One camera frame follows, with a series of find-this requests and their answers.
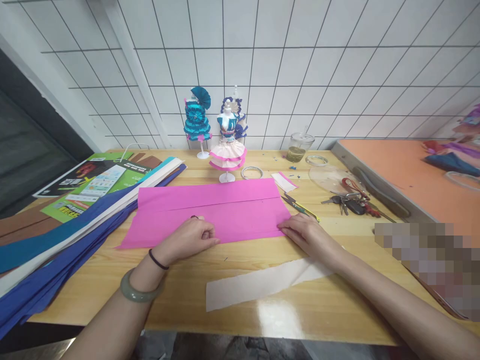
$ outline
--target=paper dress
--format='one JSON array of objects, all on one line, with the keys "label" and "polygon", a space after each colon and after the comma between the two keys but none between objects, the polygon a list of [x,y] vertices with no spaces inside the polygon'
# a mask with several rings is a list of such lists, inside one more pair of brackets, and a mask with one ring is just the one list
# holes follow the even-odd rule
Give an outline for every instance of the paper dress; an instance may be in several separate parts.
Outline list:
[{"label": "paper dress", "polygon": [[183,131],[187,133],[187,138],[191,141],[200,141],[212,138],[210,133],[210,124],[205,110],[210,108],[210,95],[207,90],[201,86],[191,89],[193,97],[185,99],[186,120]]},{"label": "paper dress", "polygon": [[227,97],[223,101],[221,113],[216,120],[220,125],[221,139],[218,145],[214,146],[210,155],[212,160],[210,165],[221,171],[234,171],[240,169],[245,163],[247,149],[237,139],[247,136],[243,120],[245,115],[241,113],[241,99],[232,101],[231,97]]}]

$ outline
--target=forearm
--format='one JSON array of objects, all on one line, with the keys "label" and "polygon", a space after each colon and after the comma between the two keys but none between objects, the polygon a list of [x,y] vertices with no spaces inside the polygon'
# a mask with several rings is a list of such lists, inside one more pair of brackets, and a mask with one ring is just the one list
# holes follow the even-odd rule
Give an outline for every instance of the forearm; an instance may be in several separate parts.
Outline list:
[{"label": "forearm", "polygon": [[[147,255],[130,275],[130,285],[140,292],[155,290],[164,275]],[[62,359],[130,359],[144,328],[151,302],[134,302],[118,289],[83,329]]]},{"label": "forearm", "polygon": [[345,252],[336,271],[373,303],[423,359],[478,359],[477,336],[356,256]]}]

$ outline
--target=green booklet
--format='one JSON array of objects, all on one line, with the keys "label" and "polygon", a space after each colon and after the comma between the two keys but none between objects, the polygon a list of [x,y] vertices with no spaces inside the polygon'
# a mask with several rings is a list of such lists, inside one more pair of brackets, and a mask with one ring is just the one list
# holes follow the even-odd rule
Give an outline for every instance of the green booklet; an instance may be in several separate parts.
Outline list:
[{"label": "green booklet", "polygon": [[[128,159],[132,154],[133,152],[127,152],[123,157]],[[117,164],[122,155],[123,152],[94,153],[32,196],[36,198],[56,198],[68,194]]]},{"label": "green booklet", "polygon": [[122,160],[44,207],[41,212],[66,223],[83,214],[102,196],[135,185],[150,170],[151,167]]}]

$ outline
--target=purple paper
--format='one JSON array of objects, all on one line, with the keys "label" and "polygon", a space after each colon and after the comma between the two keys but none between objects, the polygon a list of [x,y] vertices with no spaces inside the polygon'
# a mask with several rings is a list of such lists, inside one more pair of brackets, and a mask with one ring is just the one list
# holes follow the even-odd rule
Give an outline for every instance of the purple paper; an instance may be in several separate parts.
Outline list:
[{"label": "purple paper", "polygon": [[472,149],[468,146],[465,146],[465,145],[462,145],[461,143],[458,143],[458,142],[449,142],[448,144],[443,144],[442,145],[444,148],[449,148],[449,149],[453,149],[453,150],[458,150],[462,153],[465,153],[469,156],[471,156],[472,158],[475,158],[475,159],[480,159],[480,151],[478,150],[475,150],[475,149]]},{"label": "purple paper", "polygon": [[272,178],[145,187],[140,189],[138,212],[119,248],[154,247],[192,215],[213,223],[221,243],[283,236],[277,224],[290,218]]}]

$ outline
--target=glass jar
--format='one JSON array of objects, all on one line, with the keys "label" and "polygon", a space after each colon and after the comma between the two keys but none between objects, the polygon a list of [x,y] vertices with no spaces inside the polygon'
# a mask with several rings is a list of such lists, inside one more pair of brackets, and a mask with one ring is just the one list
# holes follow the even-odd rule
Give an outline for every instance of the glass jar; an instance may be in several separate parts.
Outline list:
[{"label": "glass jar", "polygon": [[303,132],[294,132],[290,136],[286,159],[292,163],[298,163],[303,159],[305,153],[310,149],[314,141],[315,138],[312,135]]}]

